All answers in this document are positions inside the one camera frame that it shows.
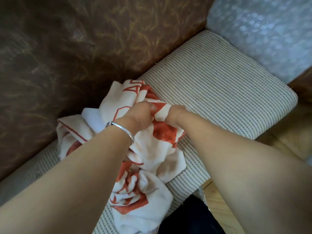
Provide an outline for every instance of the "person's right arm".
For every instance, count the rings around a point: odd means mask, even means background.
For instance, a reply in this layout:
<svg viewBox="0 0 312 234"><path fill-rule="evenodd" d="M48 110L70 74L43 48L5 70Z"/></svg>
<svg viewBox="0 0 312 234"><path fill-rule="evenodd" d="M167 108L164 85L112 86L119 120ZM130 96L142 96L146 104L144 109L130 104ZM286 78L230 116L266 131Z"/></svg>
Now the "person's right arm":
<svg viewBox="0 0 312 234"><path fill-rule="evenodd" d="M247 233L312 231L312 167L180 105L170 108L166 122L185 130Z"/></svg>

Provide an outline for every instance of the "hand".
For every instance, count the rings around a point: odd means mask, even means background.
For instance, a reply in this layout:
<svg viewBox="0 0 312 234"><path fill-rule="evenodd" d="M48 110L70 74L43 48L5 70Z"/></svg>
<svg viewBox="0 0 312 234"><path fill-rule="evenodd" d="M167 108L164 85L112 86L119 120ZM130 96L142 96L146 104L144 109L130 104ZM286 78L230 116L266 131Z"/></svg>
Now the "hand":
<svg viewBox="0 0 312 234"><path fill-rule="evenodd" d="M156 106L148 101L136 103L121 118L115 120L116 123L124 126L135 135L138 131L147 129L153 121L151 111L156 110Z"/></svg>
<svg viewBox="0 0 312 234"><path fill-rule="evenodd" d="M179 125L179 117L184 114L189 112L185 106L183 105L172 105L169 109L168 115L165 119L165 122L173 127L180 127Z"/></svg>

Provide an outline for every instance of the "person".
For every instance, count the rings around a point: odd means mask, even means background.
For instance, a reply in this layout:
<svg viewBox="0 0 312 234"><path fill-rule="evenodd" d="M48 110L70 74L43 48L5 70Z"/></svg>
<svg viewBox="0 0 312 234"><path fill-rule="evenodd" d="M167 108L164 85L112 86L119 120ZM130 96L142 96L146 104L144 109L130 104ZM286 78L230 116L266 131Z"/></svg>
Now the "person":
<svg viewBox="0 0 312 234"><path fill-rule="evenodd" d="M152 122L149 102L115 123L133 135ZM166 123L186 131L247 233L310 233L312 168L300 159L173 105ZM0 233L92 233L131 139L109 126L0 208Z"/></svg>

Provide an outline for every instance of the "gray wall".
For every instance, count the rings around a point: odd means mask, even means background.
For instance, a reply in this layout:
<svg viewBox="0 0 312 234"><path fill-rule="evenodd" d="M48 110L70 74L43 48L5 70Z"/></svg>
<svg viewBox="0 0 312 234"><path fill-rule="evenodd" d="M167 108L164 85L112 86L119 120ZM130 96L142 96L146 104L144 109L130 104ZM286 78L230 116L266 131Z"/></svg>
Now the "gray wall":
<svg viewBox="0 0 312 234"><path fill-rule="evenodd" d="M206 27L284 83L312 65L312 0L215 0Z"/></svg>

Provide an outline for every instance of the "wooden floor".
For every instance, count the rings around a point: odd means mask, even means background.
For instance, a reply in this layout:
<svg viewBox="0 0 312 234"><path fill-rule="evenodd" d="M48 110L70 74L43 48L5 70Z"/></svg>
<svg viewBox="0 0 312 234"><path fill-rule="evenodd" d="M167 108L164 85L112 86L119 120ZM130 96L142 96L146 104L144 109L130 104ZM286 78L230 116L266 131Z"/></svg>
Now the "wooden floor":
<svg viewBox="0 0 312 234"><path fill-rule="evenodd" d="M298 156L305 160L312 154L312 106L297 105L283 120L256 140L275 147L286 155ZM209 209L225 233L244 233L213 181L207 181L202 188Z"/></svg>

